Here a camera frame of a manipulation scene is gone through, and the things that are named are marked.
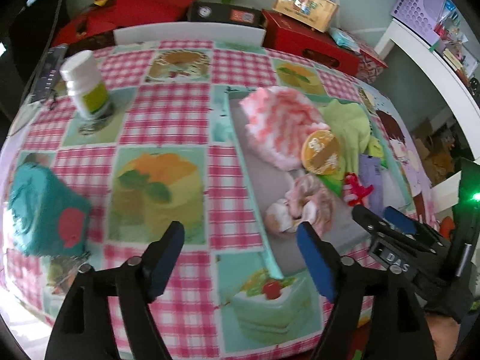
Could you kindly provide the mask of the person hand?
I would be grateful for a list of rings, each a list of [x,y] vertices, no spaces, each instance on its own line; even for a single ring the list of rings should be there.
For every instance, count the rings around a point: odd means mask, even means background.
[[[453,354],[461,326],[456,320],[435,314],[426,314],[426,322],[435,347],[438,360],[448,360]]]

